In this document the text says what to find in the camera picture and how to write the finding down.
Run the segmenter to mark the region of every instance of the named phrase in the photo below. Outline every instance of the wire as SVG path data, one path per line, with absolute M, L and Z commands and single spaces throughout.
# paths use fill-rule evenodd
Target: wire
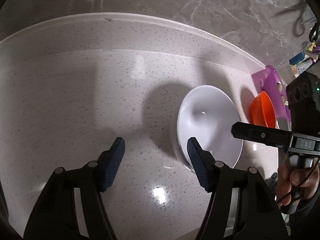
M 316 22 L 309 33 L 309 41 L 311 43 L 316 42 L 318 40 L 318 37 L 319 37 L 319 23 Z
M 300 182 L 300 184 L 299 184 L 297 187 L 295 187 L 294 189 L 290 190 L 289 193 L 285 194 L 283 197 L 281 197 L 279 200 L 277 200 L 276 203 L 279 204 L 279 203 L 280 203 L 282 200 L 284 200 L 287 196 L 292 195 L 292 194 L 295 193 L 297 190 L 299 190 L 299 188 L 301 187 L 301 185 L 302 185 L 303 183 L 305 183 L 305 182 L 307 181 L 307 179 L 310 178 L 311 174 L 315 171 L 316 167 L 318 167 L 319 161 L 320 161 L 320 158 L 318 158 L 315 166 L 314 166 L 313 169 L 310 171 L 310 173 L 308 174 L 308 176 L 306 176 L 306 178 L 305 178 L 302 182 Z

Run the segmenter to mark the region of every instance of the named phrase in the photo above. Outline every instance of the human hand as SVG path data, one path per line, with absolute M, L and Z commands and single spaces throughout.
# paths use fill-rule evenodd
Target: human hand
M 278 168 L 278 185 L 276 186 L 277 200 L 286 195 L 292 189 L 292 186 L 298 186 L 311 172 L 313 168 L 296 169 L 290 172 L 287 161 L 284 162 Z M 316 193 L 319 186 L 319 166 L 315 168 L 311 176 L 301 185 L 304 188 L 301 199 L 312 198 Z M 282 205 L 288 205 L 291 202 L 291 196 L 287 196 L 280 203 L 278 207 Z

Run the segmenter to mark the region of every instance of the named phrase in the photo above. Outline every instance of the marble wall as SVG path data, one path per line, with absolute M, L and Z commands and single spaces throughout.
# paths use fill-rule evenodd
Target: marble wall
M 288 59 L 308 44 L 313 14 L 304 0 L 7 0 L 0 40 L 32 24 L 88 12 L 128 12 L 171 19 L 213 33 L 274 65 L 289 83 Z

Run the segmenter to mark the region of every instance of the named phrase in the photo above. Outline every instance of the purple container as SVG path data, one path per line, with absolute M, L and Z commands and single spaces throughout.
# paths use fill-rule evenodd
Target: purple container
M 291 113 L 289 107 L 284 105 L 281 98 L 283 95 L 285 100 L 288 101 L 287 93 L 284 89 L 281 79 L 273 66 L 266 66 L 266 68 L 270 70 L 270 74 L 263 83 L 263 91 L 265 91 L 271 99 L 276 118 L 284 118 L 291 122 Z M 278 89 L 278 83 L 281 84 L 281 91 Z

